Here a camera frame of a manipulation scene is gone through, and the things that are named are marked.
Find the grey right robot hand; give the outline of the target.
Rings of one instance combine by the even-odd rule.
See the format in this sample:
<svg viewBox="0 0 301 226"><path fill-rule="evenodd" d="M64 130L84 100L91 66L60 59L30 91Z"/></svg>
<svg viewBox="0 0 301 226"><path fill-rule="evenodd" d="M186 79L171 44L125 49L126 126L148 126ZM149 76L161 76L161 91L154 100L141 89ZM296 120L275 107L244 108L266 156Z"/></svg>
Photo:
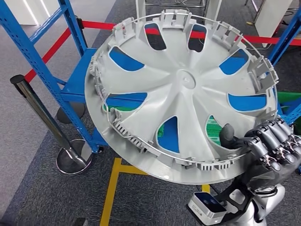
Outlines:
<svg viewBox="0 0 301 226"><path fill-rule="evenodd" d="M253 193L263 193L283 182L301 163L301 139L281 118L269 120L235 137L227 123L219 134L220 144L228 149L244 148L253 156L239 182Z"/></svg>

